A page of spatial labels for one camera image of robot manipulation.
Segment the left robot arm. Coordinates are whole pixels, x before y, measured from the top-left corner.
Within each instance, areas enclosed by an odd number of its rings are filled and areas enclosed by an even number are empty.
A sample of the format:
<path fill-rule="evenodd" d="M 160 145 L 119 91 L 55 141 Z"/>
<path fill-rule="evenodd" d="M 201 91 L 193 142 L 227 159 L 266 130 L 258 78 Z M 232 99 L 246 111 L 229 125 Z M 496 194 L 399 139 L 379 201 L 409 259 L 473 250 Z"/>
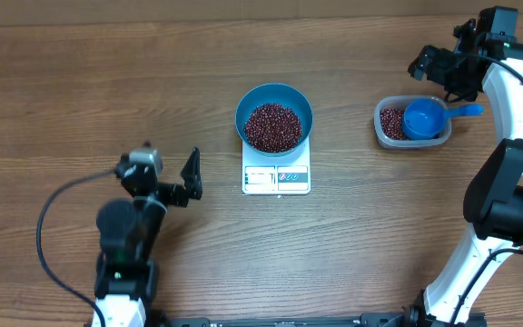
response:
<path fill-rule="evenodd" d="M 180 172 L 182 184 L 160 182 L 162 170 L 161 153 L 147 144 L 123 154 L 114 168 L 131 198 L 106 203 L 96 216 L 101 252 L 92 327 L 170 325 L 165 313 L 152 307 L 160 271 L 150 255 L 168 208 L 202 198 L 200 150 L 192 149 Z"/>

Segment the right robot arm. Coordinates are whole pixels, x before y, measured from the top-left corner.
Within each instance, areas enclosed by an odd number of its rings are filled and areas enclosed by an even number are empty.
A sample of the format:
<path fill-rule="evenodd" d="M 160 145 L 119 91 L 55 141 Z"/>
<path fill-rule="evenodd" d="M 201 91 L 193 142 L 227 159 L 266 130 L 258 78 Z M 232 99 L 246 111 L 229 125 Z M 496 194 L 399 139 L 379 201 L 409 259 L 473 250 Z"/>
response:
<path fill-rule="evenodd" d="M 415 79 L 440 84 L 458 100 L 489 100 L 498 146 L 470 182 L 468 225 L 437 279 L 390 326 L 484 326 L 470 309 L 499 266 L 523 255 L 523 44 L 518 10 L 493 6 L 455 27 L 454 50 L 424 46 L 410 64 Z"/>

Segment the blue metal bowl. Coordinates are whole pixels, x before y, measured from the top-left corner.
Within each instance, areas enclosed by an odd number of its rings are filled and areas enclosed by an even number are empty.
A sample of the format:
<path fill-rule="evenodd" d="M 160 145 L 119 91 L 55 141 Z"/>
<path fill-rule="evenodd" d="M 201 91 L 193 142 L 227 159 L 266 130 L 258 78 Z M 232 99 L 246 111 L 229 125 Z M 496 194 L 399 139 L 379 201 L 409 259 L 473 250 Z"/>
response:
<path fill-rule="evenodd" d="M 241 139 L 251 148 L 254 148 L 247 141 L 243 127 L 247 122 L 250 114 L 256 107 L 263 104 L 273 103 L 289 107 L 299 116 L 301 120 L 302 135 L 296 147 L 298 147 L 306 139 L 309 139 L 314 124 L 314 116 L 311 104 L 304 94 L 287 84 L 262 84 L 251 89 L 251 91 L 241 99 L 235 112 L 235 126 Z M 283 153 L 265 153 L 260 150 L 256 150 L 263 154 L 277 154 L 279 156 L 283 156 L 291 152 L 293 149 Z"/>

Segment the red beans in bowl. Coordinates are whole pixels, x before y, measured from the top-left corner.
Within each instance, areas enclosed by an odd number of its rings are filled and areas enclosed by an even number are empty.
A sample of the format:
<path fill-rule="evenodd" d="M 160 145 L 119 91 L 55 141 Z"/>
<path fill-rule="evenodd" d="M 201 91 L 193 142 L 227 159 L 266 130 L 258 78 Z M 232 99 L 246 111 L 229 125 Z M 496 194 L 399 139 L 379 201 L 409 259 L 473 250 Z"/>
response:
<path fill-rule="evenodd" d="M 251 146 L 265 153 L 283 153 L 296 147 L 302 129 L 299 116 L 281 104 L 256 107 L 243 127 Z"/>

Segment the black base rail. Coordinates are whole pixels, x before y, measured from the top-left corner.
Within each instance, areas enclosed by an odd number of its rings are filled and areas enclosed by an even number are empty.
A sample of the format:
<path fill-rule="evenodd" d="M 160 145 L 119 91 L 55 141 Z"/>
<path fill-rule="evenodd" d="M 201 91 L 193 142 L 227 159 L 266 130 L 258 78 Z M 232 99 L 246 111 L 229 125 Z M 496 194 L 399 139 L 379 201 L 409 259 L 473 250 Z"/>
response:
<path fill-rule="evenodd" d="M 414 314 L 401 312 L 368 312 L 358 317 L 313 317 L 209 320 L 207 318 L 169 319 L 164 312 L 152 311 L 145 326 L 156 327 L 401 327 L 401 326 L 449 326 L 448 322 L 430 319 L 414 321 Z"/>

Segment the white digital kitchen scale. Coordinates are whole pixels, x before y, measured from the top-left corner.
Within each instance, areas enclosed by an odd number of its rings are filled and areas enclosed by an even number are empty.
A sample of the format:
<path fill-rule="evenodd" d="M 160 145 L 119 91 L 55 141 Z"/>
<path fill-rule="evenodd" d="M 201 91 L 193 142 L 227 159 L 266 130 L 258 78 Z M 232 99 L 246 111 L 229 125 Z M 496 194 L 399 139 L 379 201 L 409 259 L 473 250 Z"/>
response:
<path fill-rule="evenodd" d="M 263 154 L 242 143 L 242 192 L 248 195 L 306 195 L 311 191 L 311 148 L 306 139 L 291 152 Z"/>

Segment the red adzuki beans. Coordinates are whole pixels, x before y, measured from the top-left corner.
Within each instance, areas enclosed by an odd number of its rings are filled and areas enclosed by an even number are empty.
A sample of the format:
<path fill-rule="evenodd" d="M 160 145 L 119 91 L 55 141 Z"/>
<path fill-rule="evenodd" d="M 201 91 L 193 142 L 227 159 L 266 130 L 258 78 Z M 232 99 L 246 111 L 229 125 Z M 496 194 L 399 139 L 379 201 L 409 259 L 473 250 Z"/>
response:
<path fill-rule="evenodd" d="M 380 111 L 380 126 L 383 133 L 392 140 L 406 141 L 408 137 L 402 131 L 404 111 L 384 108 Z"/>

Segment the blue plastic measuring scoop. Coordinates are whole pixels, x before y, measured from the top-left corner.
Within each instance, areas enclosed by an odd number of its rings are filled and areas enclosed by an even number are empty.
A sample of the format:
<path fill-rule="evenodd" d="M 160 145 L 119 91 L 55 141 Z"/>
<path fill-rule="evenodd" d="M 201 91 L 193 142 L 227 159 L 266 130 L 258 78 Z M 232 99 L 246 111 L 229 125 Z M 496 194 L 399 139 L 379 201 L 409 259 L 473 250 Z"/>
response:
<path fill-rule="evenodd" d="M 480 116 L 483 107 L 467 104 L 445 109 L 431 100 L 417 100 L 408 105 L 401 121 L 401 130 L 410 140 L 429 140 L 441 133 L 451 118 Z"/>

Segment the clear plastic container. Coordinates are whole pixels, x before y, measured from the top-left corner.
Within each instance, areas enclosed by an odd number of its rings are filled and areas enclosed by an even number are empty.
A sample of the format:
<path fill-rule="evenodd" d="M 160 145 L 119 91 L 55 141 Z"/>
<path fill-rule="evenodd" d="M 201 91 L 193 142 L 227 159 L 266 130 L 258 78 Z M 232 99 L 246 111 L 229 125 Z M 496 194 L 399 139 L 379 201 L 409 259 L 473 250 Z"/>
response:
<path fill-rule="evenodd" d="M 389 138 L 384 132 L 381 124 L 380 112 L 383 109 L 397 109 L 398 111 L 404 111 L 411 103 L 417 100 L 430 100 L 435 104 L 440 105 L 443 109 L 447 109 L 448 106 L 445 102 L 436 96 L 432 95 L 397 95 L 390 96 L 382 99 L 374 109 L 373 123 L 374 130 L 376 132 L 379 144 L 383 148 L 394 149 L 394 150 L 410 150 L 410 149 L 423 149 L 439 146 L 444 144 L 451 136 L 452 124 L 451 121 L 447 121 L 444 129 L 434 139 L 430 140 L 394 140 Z"/>

